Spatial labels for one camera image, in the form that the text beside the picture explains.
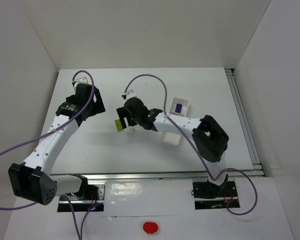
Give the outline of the large green lego brick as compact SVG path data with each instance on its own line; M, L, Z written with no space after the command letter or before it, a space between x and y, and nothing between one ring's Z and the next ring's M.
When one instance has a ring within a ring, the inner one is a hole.
M118 132L122 131L123 130L123 126L122 126L121 120L120 119L116 119L114 122L115 122L115 126L116 126L117 131Z

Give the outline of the white lego piece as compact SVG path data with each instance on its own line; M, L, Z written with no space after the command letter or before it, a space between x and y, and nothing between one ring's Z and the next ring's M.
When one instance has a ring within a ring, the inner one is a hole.
M133 135L135 132L136 132L136 129L135 129L135 128L130 128L130 129L129 129L129 134L130 134L130 135Z

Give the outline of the blue lego brick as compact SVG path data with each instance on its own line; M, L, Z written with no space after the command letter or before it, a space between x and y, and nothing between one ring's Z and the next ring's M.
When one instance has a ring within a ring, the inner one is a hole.
M182 112L182 108L183 108L183 105L180 103L177 103L175 106L175 112L180 114Z

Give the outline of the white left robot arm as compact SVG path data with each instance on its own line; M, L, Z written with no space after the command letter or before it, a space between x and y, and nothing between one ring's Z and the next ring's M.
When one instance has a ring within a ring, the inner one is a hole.
M88 79L81 77L73 82L74 94L67 97L57 109L48 136L21 163L8 169L15 196L48 205L54 197L74 194L83 199L89 191L88 179L76 173L51 177L53 166L70 137L89 117L104 113L100 94Z

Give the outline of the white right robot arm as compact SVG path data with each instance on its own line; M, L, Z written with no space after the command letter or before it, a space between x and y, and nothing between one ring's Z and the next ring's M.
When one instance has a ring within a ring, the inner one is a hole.
M211 184L221 187L228 179L225 151L229 136L212 116L189 118L167 114L161 109L148 109L137 97L128 99L116 112L123 129L139 125L148 131L184 136L202 161Z

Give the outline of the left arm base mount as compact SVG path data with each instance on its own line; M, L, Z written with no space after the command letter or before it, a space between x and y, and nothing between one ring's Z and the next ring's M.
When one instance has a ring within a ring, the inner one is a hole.
M92 208L92 212L103 212L105 190L105 183L97 182L96 184L89 184L83 196L78 196L74 193L67 193L66 196L71 201L75 213L87 212L90 208Z

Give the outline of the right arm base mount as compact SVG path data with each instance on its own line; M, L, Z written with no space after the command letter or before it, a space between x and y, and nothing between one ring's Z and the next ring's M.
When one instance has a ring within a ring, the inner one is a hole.
M191 195L194 197L195 210L215 210L240 208L237 187L234 181L228 181L222 190L212 189L206 182L193 182Z

